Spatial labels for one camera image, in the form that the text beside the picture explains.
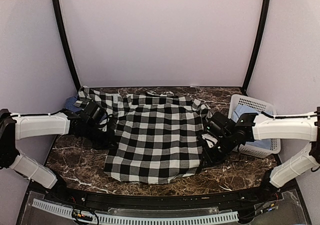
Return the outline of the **black white plaid shirt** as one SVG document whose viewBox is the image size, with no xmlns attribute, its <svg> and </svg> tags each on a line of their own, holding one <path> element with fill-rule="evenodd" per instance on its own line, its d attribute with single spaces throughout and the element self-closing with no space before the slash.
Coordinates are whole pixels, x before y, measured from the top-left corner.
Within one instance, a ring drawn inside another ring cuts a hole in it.
<svg viewBox="0 0 320 225">
<path fill-rule="evenodd" d="M 104 172 L 128 183 L 169 184 L 197 173 L 203 157 L 200 136 L 212 116 L 203 101 L 172 92 L 120 95 L 83 86 L 75 106 L 95 102 L 111 115 L 118 145 Z"/>
</svg>

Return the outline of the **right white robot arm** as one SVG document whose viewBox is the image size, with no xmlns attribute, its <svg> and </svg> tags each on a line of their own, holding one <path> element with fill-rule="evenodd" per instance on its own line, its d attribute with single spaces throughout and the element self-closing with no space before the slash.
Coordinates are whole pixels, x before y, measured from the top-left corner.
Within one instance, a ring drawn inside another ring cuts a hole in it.
<svg viewBox="0 0 320 225">
<path fill-rule="evenodd" d="M 265 112 L 243 113 L 233 121 L 216 112 L 204 125 L 204 163 L 210 167 L 224 161 L 231 151 L 248 142 L 280 140 L 297 145 L 281 163 L 267 170 L 255 190 L 255 198 L 266 202 L 291 180 L 320 168 L 320 110 L 302 114 L 271 115 Z"/>
</svg>

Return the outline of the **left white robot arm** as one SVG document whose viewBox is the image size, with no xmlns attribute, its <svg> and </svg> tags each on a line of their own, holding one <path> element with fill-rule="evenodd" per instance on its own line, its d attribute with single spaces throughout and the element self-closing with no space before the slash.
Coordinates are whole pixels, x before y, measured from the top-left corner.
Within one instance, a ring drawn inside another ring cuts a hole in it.
<svg viewBox="0 0 320 225">
<path fill-rule="evenodd" d="M 60 203 L 71 198 L 64 179 L 21 151 L 22 141 L 43 142 L 53 136 L 72 135 L 91 141 L 96 150 L 117 147 L 115 133 L 109 122 L 100 122 L 104 114 L 62 109 L 53 113 L 21 114 L 7 109 L 0 111 L 0 167 L 33 181 L 50 191 Z"/>
</svg>

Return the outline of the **folded blue checked shirt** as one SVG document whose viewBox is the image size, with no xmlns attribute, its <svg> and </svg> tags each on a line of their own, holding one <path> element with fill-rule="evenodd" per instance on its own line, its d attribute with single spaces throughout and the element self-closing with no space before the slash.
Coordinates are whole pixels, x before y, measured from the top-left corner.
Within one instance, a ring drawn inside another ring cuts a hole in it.
<svg viewBox="0 0 320 225">
<path fill-rule="evenodd" d="M 76 95 L 66 99 L 64 108 L 79 115 L 86 105 L 87 103 L 80 101 L 79 97 Z"/>
</svg>

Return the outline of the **light blue shirt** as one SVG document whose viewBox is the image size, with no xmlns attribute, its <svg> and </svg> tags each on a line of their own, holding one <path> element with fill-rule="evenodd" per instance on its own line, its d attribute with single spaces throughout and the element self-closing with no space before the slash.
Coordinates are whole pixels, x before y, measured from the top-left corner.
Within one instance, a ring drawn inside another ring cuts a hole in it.
<svg viewBox="0 0 320 225">
<path fill-rule="evenodd" d="M 259 111 L 253 109 L 252 107 L 249 107 L 245 104 L 238 104 L 235 108 L 235 110 L 232 111 L 231 119 L 234 122 L 237 122 L 242 114 L 245 113 L 257 113 L 260 114 Z M 250 145 L 253 147 L 271 150 L 272 141 L 271 139 L 264 139 L 264 140 L 255 140 L 253 142 L 246 142 L 246 145 Z"/>
</svg>

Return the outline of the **black left corner post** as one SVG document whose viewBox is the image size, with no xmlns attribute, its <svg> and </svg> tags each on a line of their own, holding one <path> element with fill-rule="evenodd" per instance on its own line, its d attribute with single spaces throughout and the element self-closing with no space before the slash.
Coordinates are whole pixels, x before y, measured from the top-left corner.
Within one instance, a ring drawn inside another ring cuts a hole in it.
<svg viewBox="0 0 320 225">
<path fill-rule="evenodd" d="M 76 67 L 72 58 L 72 53 L 69 46 L 65 25 L 64 25 L 64 19 L 63 19 L 62 9 L 60 5 L 60 0 L 52 0 L 52 5 L 53 5 L 55 20 L 56 20 L 63 52 L 67 62 L 68 70 L 70 72 L 74 87 L 78 91 L 81 87 L 81 83 L 80 83 L 80 80 L 76 71 Z"/>
</svg>

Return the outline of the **black corner post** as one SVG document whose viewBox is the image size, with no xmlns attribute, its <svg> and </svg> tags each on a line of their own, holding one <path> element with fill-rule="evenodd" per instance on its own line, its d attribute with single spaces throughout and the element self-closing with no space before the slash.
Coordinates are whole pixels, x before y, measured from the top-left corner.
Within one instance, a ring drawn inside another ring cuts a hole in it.
<svg viewBox="0 0 320 225">
<path fill-rule="evenodd" d="M 63 19 L 62 9 L 60 5 L 60 0 L 52 0 L 52 5 L 53 5 L 55 20 L 56 20 L 63 52 L 67 62 L 68 70 L 70 72 L 74 87 L 78 91 L 81 87 L 81 83 L 80 83 L 80 80 L 76 71 L 76 67 L 72 58 L 72 53 L 69 46 L 65 25 L 64 25 L 64 19 Z"/>
<path fill-rule="evenodd" d="M 262 0 L 259 22 L 258 22 L 258 26 L 257 26 L 257 31 L 256 31 L 256 36 L 255 36 L 253 48 L 252 48 L 252 53 L 251 53 L 250 60 L 248 63 L 245 78 L 244 78 L 244 81 L 243 81 L 243 84 L 241 87 L 242 92 L 244 94 L 246 94 L 248 91 L 248 88 L 249 88 L 249 85 L 250 85 L 250 82 L 251 82 L 251 79 L 252 79 L 252 76 L 254 73 L 255 65 L 256 65 L 256 62 L 258 59 L 258 55 L 259 55 L 259 51 L 260 51 L 260 47 L 261 47 L 261 43 L 262 43 L 264 31 L 265 31 L 265 26 L 266 26 L 266 22 L 267 22 L 269 5 L 270 5 L 270 0 Z"/>
</svg>

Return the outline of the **black right corner post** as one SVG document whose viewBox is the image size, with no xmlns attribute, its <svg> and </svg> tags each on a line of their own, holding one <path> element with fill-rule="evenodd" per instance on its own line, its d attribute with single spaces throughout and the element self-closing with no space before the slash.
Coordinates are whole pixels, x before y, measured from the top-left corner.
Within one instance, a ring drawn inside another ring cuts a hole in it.
<svg viewBox="0 0 320 225">
<path fill-rule="evenodd" d="M 252 53 L 251 53 L 250 60 L 248 63 L 245 78 L 244 78 L 244 81 L 243 81 L 243 84 L 241 87 L 242 92 L 244 94 L 246 94 L 248 91 L 248 88 L 249 88 L 249 85 L 250 85 L 250 82 L 251 82 L 251 79 L 252 79 L 252 76 L 254 73 L 255 65 L 256 65 L 256 62 L 258 59 L 258 55 L 259 55 L 259 51 L 260 51 L 260 47 L 261 47 L 261 43 L 262 43 L 264 31 L 265 31 L 265 26 L 266 26 L 266 22 L 267 22 L 269 5 L 270 5 L 270 0 L 262 0 L 259 22 L 258 22 L 258 26 L 257 26 L 257 31 L 256 31 L 256 36 L 255 36 L 253 48 L 252 48 Z"/>
</svg>

